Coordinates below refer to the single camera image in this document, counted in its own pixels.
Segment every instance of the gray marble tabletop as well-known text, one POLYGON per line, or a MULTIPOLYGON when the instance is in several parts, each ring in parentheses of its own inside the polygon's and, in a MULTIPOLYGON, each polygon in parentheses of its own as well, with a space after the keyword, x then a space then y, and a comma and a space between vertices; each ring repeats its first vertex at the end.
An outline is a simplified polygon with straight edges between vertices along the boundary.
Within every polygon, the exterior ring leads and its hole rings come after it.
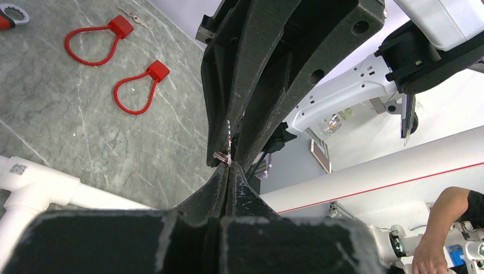
MULTIPOLYGON (((205 165, 207 116, 200 80, 203 52, 146 0, 8 0, 30 22, 0 31, 0 155, 19 156, 79 177, 82 183, 158 209, 170 208, 211 176, 205 165), (122 12, 137 13, 135 30, 112 59, 90 67, 64 49, 74 29, 105 26, 122 12), (155 60, 170 70, 150 109, 134 116, 114 102, 119 80, 155 60)), ((110 30, 76 35, 72 50, 103 59, 110 30)), ((131 109, 144 107, 152 85, 145 77, 119 89, 131 109)))

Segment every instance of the black sleeve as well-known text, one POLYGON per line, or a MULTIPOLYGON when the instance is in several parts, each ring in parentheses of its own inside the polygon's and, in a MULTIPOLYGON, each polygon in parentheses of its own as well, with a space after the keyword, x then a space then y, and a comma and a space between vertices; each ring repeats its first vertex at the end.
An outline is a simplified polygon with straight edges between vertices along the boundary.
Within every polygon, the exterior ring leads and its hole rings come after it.
POLYGON ((459 218, 459 221, 470 221, 474 228, 484 228, 484 195, 471 190, 467 202, 469 204, 467 211, 459 218))

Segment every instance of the red cable loop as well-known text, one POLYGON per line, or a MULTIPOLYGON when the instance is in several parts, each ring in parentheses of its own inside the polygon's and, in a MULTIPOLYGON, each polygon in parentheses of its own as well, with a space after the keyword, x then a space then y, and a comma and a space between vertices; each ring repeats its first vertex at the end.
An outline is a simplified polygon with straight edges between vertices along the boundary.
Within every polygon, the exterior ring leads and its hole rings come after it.
POLYGON ((123 111, 129 113, 129 114, 132 114, 132 115, 139 115, 139 114, 142 114, 144 113, 145 111, 148 110, 148 108, 150 107, 151 105, 151 101, 153 100, 153 96, 155 95, 155 88, 156 88, 156 85, 161 82, 161 79, 155 79, 155 82, 153 83, 153 86, 151 87, 151 92, 150 92, 150 97, 148 98, 148 102, 146 103, 146 106, 142 109, 142 110, 139 110, 139 111, 132 111, 132 110, 129 110, 127 108, 125 108, 121 102, 119 101, 119 98, 118 98, 118 89, 119 87, 126 83, 126 82, 129 82, 129 81, 133 81, 133 80, 138 80, 138 79, 141 79, 147 75, 150 74, 150 71, 146 71, 145 73, 143 74, 140 74, 138 76, 133 76, 133 77, 129 77, 129 78, 126 78, 126 79, 123 79, 121 81, 119 81, 116 86, 114 87, 114 101, 116 101, 116 104, 119 106, 119 108, 121 108, 123 111))
POLYGON ((116 46, 118 45, 118 42, 121 39, 121 35, 117 35, 116 36, 116 39, 114 40, 114 43, 112 44, 112 48, 111 48, 111 51, 109 52, 108 56, 104 60, 99 61, 99 62, 89 62, 89 61, 86 61, 86 60, 81 59, 80 57, 78 57, 77 55, 74 54, 74 52, 71 49, 71 46, 69 45, 69 42, 70 42, 71 38, 74 35, 76 35, 78 33, 82 33, 84 31, 109 30, 109 29, 111 29, 111 26, 103 26, 103 27, 83 27, 81 29, 77 29, 77 30, 71 31, 66 36, 66 39, 64 40, 64 46, 66 47, 67 53, 69 53, 69 55, 72 58, 74 58, 74 60, 76 60, 77 62, 82 63, 84 65, 88 65, 88 66, 101 66, 101 65, 104 65, 114 55, 114 51, 116 50, 116 46))

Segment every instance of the qr code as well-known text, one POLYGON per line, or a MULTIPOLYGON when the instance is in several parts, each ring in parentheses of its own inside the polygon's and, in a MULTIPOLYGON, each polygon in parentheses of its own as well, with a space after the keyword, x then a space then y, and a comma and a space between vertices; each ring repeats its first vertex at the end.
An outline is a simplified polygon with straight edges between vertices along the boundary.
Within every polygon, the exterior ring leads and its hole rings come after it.
POLYGON ((23 164, 15 164, 10 169, 10 173, 22 175, 26 169, 27 169, 27 166, 24 166, 23 164))

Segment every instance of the human arm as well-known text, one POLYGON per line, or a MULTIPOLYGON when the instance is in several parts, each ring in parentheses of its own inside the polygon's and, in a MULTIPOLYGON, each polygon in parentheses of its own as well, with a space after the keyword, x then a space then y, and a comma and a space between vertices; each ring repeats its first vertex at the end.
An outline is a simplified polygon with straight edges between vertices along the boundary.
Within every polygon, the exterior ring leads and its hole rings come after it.
POLYGON ((435 201, 427 229, 414 252, 413 274, 447 273, 443 245, 450 226, 467 211, 469 192, 465 188, 449 187, 435 201))

